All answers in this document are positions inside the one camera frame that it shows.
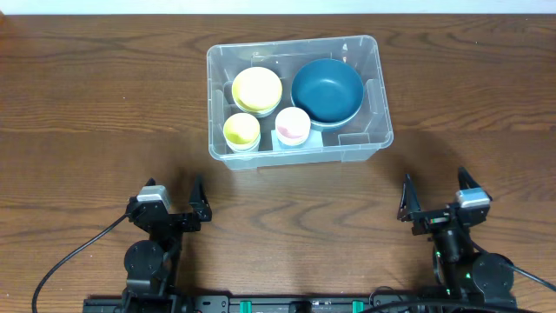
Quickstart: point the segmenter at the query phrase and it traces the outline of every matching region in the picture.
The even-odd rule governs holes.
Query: clear plastic container
[[[306,63],[333,58],[348,63],[365,84],[363,105],[357,115],[335,132],[323,132],[322,147],[273,150],[271,130],[276,115],[292,106],[291,85]],[[280,104],[268,117],[259,119],[259,150],[235,154],[227,145],[222,127],[231,115],[241,112],[232,98],[235,76],[248,67],[261,66],[276,73],[282,83]],[[207,52],[208,151],[231,170],[255,169],[297,163],[365,161],[394,140],[388,112],[378,44],[371,36],[283,41],[273,43],[220,44]]]

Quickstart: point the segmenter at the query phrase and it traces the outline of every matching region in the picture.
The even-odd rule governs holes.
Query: wooden tabletop
[[[232,172],[208,152],[206,51],[376,38],[394,143],[364,163]],[[0,25],[0,311],[116,220],[149,177],[183,209],[203,174],[212,223],[187,234],[179,285],[235,295],[362,294],[434,283],[432,244],[396,220],[403,174],[426,209],[465,165],[493,195],[485,249],[556,282],[554,16],[5,17]],[[39,312],[120,294],[122,223],[45,285]],[[516,275],[520,307],[556,311]]]

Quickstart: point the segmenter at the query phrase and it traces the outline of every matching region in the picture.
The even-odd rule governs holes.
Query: wood grain
[[[394,143],[365,163],[230,172],[207,151],[209,47],[369,34]],[[123,212],[151,176],[183,210],[205,176],[214,221],[187,235],[191,292],[369,294],[433,283],[431,243],[395,211],[403,174],[427,208],[466,165],[494,196],[473,238],[556,282],[554,16],[6,17],[0,26],[0,312]],[[124,288],[123,223],[45,285],[40,312]],[[516,276],[520,307],[556,311]]]

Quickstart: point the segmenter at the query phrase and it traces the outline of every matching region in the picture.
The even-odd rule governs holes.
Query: green strip
[[[365,309],[365,304],[362,301],[353,301],[351,307],[353,313],[359,313]]]
[[[240,313],[251,313],[250,301],[240,301]]]

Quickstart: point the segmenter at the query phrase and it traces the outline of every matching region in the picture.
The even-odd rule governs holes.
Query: white wall
[[[556,0],[0,0],[0,10],[4,14],[556,13]]]

